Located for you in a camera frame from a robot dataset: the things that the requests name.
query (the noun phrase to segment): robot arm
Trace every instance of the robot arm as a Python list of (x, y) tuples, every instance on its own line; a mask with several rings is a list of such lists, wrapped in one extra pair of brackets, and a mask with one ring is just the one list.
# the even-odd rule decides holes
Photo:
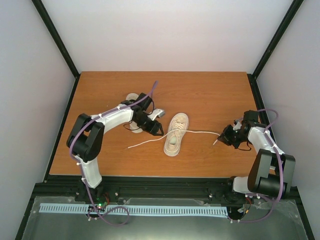
[(68, 147), (71, 146), (76, 134), (78, 134), (80, 129), (86, 123), (88, 123), (91, 119), (100, 116), (99, 119), (87, 127), (85, 132), (89, 132), (88, 134), (83, 132), (80, 135), (80, 137), (74, 143), (72, 149), (72, 154), (79, 160), (81, 170), (90, 188), (96, 188), (102, 181), (102, 176), (98, 167), (98, 154), (100, 153), (103, 136), (106, 132), (118, 125), (134, 121), (136, 122), (137, 126), (145, 132), (148, 132), (154, 136), (164, 135), (161, 123), (155, 119), (162, 117), (165, 114), (165, 111), (163, 109), (154, 109), (151, 114), (146, 113), (148, 106), (152, 102), (150, 97), (147, 97), (137, 105), (120, 109), (125, 105), (128, 106), (133, 102), (137, 102), (145, 96), (146, 95), (144, 93), (141, 93), (138, 99), (135, 101), (123, 101), (117, 106), (119, 109), (118, 111), (110, 112), (104, 116), (100, 114), (88, 116), (83, 113), (77, 118), (66, 143)]
[(228, 125), (218, 137), (218, 140), (235, 149), (243, 142), (252, 143), (257, 155), (249, 176), (235, 177), (232, 190), (238, 193), (259, 193), (277, 197), (280, 189), (279, 165), (274, 147), (279, 152), (283, 169), (283, 192), (285, 198), (291, 188), (296, 160), (293, 156), (285, 154), (270, 136), (270, 131), (265, 130), (266, 125), (258, 122), (257, 111), (246, 111), (243, 119)]

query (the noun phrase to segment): gray wall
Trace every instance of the gray wall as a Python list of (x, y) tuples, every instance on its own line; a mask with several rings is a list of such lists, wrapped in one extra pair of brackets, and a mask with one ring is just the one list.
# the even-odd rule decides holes
[(43, 0), (79, 71), (253, 72), (292, 0)]
[(320, 239), (320, 1), (304, 1), (258, 78), (264, 104), (279, 111), (278, 145), (294, 155), (298, 186)]
[(73, 76), (30, 0), (0, 1), (0, 239), (42, 182)]

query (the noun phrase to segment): white shoe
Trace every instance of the white shoe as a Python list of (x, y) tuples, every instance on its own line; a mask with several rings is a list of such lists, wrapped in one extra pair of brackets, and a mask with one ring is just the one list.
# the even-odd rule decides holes
[[(137, 100), (138, 97), (139, 97), (139, 95), (136, 93), (129, 93), (126, 96), (125, 100)], [(133, 132), (135, 134), (139, 134), (139, 133), (143, 132), (143, 130), (141, 128), (139, 128), (134, 121), (130, 123), (129, 127), (131, 129), (131, 132)]]
[(168, 132), (172, 130), (167, 136), (164, 143), (163, 151), (169, 157), (175, 157), (178, 155), (181, 147), (181, 141), (183, 136), (185, 135), (185, 131), (180, 130), (187, 130), (189, 126), (189, 118), (185, 113), (178, 113), (175, 115), (168, 127)]

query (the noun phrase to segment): black metal frame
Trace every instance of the black metal frame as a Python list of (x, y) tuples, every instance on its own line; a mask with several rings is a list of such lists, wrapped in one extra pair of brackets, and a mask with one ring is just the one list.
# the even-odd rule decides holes
[[(248, 74), (248, 81), (251, 87), (252, 95), (257, 109), (264, 109), (264, 103), (257, 84), (257, 78), (263, 67), (266, 65), (272, 52), (295, 16), (304, 0), (293, 0), (290, 8), (285, 14), (280, 26), (275, 32), (270, 44), (265, 50), (253, 74)], [(62, 123), (54, 144), (50, 161), (45, 173), (44, 181), (36, 183), (34, 190), (27, 205), (24, 217), (18, 230), (16, 240), (22, 239), (27, 221), (36, 196), (73, 196), (78, 201), (88, 201), (84, 191), (84, 185), (80, 176), (50, 175), (49, 171), (58, 147), (58, 143), (69, 113), (69, 109), (80, 79), (80, 74), (74, 65), (63, 41), (61, 40), (57, 29), (50, 19), (41, 0), (32, 0), (44, 24), (49, 30), (58, 49), (63, 55), (70, 71), (74, 75), (75, 81), (71, 95), (66, 106)], [(263, 124), (269, 124), (267, 113), (259, 113), (260, 121)], [(169, 177), (102, 177), (102, 184), (110, 194), (112, 202), (122, 203), (123, 199), (128, 198), (173, 198), (173, 199), (197, 199), (212, 204), (221, 204), (226, 207), (239, 207), (243, 204), (242, 200), (236, 203), (229, 203), (223, 197), (222, 193), (227, 187), (227, 178), (169, 178)], [(309, 239), (315, 239), (312, 233), (304, 206), (302, 204), (298, 189), (292, 187), (288, 199), (296, 201), (304, 229)]]

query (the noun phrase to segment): beige sneaker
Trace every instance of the beige sneaker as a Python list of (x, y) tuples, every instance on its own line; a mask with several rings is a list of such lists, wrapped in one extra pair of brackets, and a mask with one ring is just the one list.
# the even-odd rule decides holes
[(172, 130), (167, 136), (164, 143), (163, 151), (169, 157), (175, 157), (178, 155), (181, 147), (181, 141), (183, 136), (185, 135), (185, 131), (180, 130), (187, 130), (189, 126), (189, 118), (185, 113), (178, 113), (175, 115), (168, 128), (168, 132)]
[[(136, 100), (138, 97), (139, 95), (136, 93), (129, 93), (128, 96), (126, 96), (125, 100)], [(139, 128), (134, 121), (130, 123), (129, 127), (132, 130), (131, 132), (135, 134), (139, 134), (143, 132), (143, 130)]]

